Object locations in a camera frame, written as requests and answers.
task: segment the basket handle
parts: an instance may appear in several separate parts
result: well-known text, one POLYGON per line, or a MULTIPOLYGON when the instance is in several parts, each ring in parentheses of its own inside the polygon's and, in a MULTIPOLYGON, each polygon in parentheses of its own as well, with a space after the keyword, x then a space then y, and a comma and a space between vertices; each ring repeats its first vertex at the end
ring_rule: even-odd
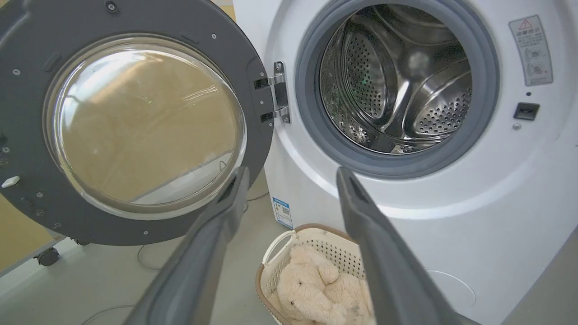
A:
POLYGON ((287 247, 289 247, 289 245, 291 244, 291 242, 297 237, 297 234, 295 232, 295 230, 288 230, 282 234, 280 234, 279 236, 277 236, 277 238, 275 238, 275 240, 271 243, 271 245, 269 245, 269 248, 267 248, 267 251, 265 252, 265 255, 263 255, 263 265, 269 265, 269 263, 275 259, 277 259, 277 257, 283 253, 284 250, 286 250, 287 247), (289 239, 289 241, 287 243, 285 243, 285 245, 283 246, 283 248, 281 248, 277 254, 275 254, 275 256, 273 256, 273 258, 270 258, 271 254, 273 253, 273 249, 275 249, 277 247, 277 245, 279 245, 279 243, 284 240, 287 237, 291 237, 291 239, 289 239))

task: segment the stainless steel drum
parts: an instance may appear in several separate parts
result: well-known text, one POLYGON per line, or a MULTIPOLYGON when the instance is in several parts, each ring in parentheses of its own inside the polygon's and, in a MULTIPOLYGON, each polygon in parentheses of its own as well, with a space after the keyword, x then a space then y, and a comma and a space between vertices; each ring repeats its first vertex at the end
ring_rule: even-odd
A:
POLYGON ((436 18, 401 5, 360 10, 334 33, 320 71, 325 110, 349 140, 409 154, 459 129, 472 96, 467 57, 436 18))

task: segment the blue label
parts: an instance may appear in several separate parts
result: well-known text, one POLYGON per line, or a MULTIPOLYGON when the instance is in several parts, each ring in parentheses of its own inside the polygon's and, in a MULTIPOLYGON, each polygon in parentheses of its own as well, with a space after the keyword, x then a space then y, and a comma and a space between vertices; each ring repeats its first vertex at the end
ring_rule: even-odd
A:
POLYGON ((291 209, 289 204, 273 198, 273 210, 275 211, 275 219, 284 226, 293 229, 293 220, 291 219, 291 209))

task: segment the warning label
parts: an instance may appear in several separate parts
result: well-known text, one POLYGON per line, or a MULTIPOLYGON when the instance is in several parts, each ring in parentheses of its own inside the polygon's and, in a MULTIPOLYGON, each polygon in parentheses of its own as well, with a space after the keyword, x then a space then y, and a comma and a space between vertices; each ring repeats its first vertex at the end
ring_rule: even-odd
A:
POLYGON ((538 16, 510 22, 518 52, 524 68, 526 86, 547 84, 554 81, 550 49, 538 16))
POLYGON ((273 198, 273 208, 275 209, 275 219, 281 224, 293 229, 293 220, 291 220, 291 209, 289 204, 273 198))
POLYGON ((523 31, 524 29, 532 28, 532 24, 527 19, 524 19, 518 28, 519 31, 523 31))

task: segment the door glass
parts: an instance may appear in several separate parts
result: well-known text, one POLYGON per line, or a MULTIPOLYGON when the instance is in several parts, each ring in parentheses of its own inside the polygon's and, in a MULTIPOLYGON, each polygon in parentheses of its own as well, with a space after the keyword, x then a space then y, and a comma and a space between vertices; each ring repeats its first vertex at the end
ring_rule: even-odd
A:
POLYGON ((244 117, 226 78, 175 40, 124 35, 89 46, 65 64, 45 110, 69 181, 122 216, 193 210, 244 155, 244 117))

